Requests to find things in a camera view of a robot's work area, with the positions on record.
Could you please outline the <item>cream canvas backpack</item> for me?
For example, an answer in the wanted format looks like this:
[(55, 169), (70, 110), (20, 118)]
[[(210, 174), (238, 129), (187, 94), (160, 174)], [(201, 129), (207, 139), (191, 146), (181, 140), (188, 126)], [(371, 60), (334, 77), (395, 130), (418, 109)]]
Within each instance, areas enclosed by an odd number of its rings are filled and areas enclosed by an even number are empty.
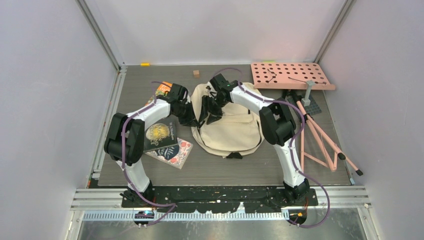
[(240, 159), (254, 153), (264, 137), (259, 116), (246, 107), (230, 102), (222, 108), (221, 119), (210, 124), (200, 120), (202, 97), (209, 97), (211, 91), (210, 84), (198, 84), (190, 96), (194, 115), (202, 124), (191, 128), (196, 142), (206, 152), (222, 158)]

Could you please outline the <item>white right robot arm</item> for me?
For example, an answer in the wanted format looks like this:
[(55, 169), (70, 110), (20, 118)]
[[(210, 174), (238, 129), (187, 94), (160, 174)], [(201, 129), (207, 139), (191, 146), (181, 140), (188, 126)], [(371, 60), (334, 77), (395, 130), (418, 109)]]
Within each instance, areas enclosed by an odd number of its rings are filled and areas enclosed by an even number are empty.
[(291, 109), (300, 109), (283, 99), (264, 97), (243, 86), (240, 81), (229, 82), (219, 73), (208, 83), (211, 96), (204, 96), (199, 121), (209, 125), (223, 118), (222, 109), (229, 103), (238, 104), (260, 119), (264, 139), (277, 152), (282, 170), (284, 195), (291, 205), (299, 205), (310, 189), (309, 178), (303, 173), (296, 154), (296, 124)]

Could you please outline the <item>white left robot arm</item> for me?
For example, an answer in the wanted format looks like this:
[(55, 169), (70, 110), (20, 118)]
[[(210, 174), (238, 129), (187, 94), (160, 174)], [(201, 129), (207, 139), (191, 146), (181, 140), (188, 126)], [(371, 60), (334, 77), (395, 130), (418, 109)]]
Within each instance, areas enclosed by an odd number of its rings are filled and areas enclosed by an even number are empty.
[(146, 129), (171, 115), (182, 126), (199, 126), (188, 89), (176, 83), (166, 95), (154, 95), (151, 103), (137, 111), (115, 113), (109, 125), (104, 151), (120, 165), (128, 191), (141, 207), (152, 205), (154, 199), (153, 184), (141, 161)]

